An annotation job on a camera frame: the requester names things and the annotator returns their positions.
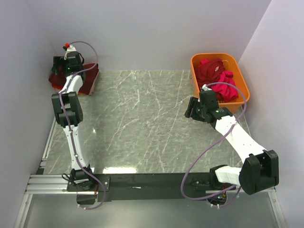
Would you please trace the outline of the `dark maroon t shirt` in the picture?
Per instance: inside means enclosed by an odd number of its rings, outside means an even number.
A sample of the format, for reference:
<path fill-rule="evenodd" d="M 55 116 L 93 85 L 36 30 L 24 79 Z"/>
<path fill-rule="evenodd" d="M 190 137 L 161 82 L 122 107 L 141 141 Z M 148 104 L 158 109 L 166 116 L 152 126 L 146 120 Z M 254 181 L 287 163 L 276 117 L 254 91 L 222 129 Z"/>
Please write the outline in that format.
<path fill-rule="evenodd" d="M 79 94 L 82 95 L 91 95 L 94 87 L 95 87 L 95 80 L 99 74 L 99 65 L 96 64 L 92 69 L 85 72 L 85 81 L 83 86 L 79 90 Z M 66 83 L 66 76 L 63 74 L 55 75 L 51 74 L 49 77 L 49 82 L 52 84 L 52 87 L 55 88 L 57 91 L 60 91 L 64 84 Z"/>

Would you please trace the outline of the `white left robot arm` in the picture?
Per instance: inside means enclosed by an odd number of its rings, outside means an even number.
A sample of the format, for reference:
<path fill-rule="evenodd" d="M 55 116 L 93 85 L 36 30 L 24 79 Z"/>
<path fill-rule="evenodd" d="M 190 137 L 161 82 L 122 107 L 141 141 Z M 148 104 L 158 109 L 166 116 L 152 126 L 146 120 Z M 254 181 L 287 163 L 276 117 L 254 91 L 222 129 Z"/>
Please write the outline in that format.
<path fill-rule="evenodd" d="M 53 71 L 66 75 L 63 88 L 51 97 L 56 122 L 62 127 L 67 138 L 70 156 L 71 172 L 62 174 L 68 182 L 67 191 L 93 190 L 96 181 L 88 159 L 84 155 L 81 137 L 83 111 L 78 99 L 78 92 L 86 78 L 81 54 L 68 50 L 62 57 L 54 57 Z"/>

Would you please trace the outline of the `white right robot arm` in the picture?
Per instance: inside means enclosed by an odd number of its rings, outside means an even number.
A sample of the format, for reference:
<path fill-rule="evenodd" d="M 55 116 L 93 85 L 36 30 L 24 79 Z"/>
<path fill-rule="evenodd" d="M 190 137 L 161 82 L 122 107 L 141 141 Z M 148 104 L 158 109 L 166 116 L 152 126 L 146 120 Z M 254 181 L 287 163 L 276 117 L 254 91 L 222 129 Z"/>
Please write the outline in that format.
<path fill-rule="evenodd" d="M 243 163 L 241 168 L 228 165 L 211 168 L 210 186 L 219 189 L 224 184 L 238 185 L 252 195 L 279 184 L 277 153 L 259 145 L 226 107 L 220 107 L 214 91 L 201 91 L 199 98 L 191 97 L 185 117 L 210 124 L 230 143 Z"/>

